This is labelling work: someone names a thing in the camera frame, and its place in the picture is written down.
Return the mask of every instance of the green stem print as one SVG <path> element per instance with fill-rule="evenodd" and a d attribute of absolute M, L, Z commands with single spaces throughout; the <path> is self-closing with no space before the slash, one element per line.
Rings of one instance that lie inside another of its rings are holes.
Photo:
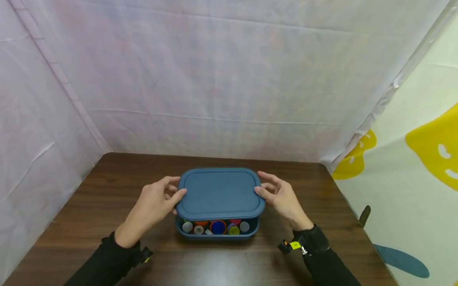
<path fill-rule="evenodd" d="M 370 214 L 371 207 L 367 205 L 360 216 L 360 224 L 363 228 Z M 412 255 L 386 246 L 376 244 L 374 246 L 386 264 L 419 278 L 428 278 L 430 276 L 429 270 L 423 262 Z"/>

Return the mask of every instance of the yellow tag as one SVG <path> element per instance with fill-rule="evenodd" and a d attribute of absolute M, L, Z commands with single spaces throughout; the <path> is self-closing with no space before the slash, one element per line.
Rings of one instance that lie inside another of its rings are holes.
<path fill-rule="evenodd" d="M 291 245 L 291 248 L 293 250 L 296 250 L 296 249 L 300 248 L 300 244 L 297 241 L 291 241 L 289 244 Z"/>

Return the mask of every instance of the wooden table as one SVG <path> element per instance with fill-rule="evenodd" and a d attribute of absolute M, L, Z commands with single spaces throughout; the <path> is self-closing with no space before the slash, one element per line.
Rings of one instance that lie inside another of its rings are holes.
<path fill-rule="evenodd" d="M 109 153 L 100 159 L 5 285 L 62 285 L 127 216 L 142 187 L 196 167 L 247 167 L 293 186 L 308 216 L 362 285 L 396 285 L 327 172 L 316 163 Z M 169 215 L 143 239 L 155 253 L 119 285 L 313 285 L 299 252 L 280 253 L 292 232 L 267 207 L 244 243 L 188 242 Z"/>

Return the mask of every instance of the plastic storage box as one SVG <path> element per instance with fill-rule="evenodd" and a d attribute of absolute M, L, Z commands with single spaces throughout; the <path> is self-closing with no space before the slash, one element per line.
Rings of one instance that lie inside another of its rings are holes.
<path fill-rule="evenodd" d="M 258 216 L 266 202 L 254 192 L 259 177 L 247 168 L 192 169 L 181 176 L 178 189 L 188 191 L 176 206 L 175 225 L 189 240 L 236 241 L 254 235 L 259 228 Z M 241 219 L 249 224 L 248 232 L 238 235 L 194 234 L 182 230 L 185 221 Z"/>

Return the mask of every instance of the blue lid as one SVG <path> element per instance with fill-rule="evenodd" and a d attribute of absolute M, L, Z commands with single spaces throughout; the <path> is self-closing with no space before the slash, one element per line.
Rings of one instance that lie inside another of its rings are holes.
<path fill-rule="evenodd" d="M 247 168 L 192 169 L 181 176 L 178 189 L 188 189 L 176 211 L 190 221 L 254 218 L 266 202 L 254 192 L 259 177 Z"/>

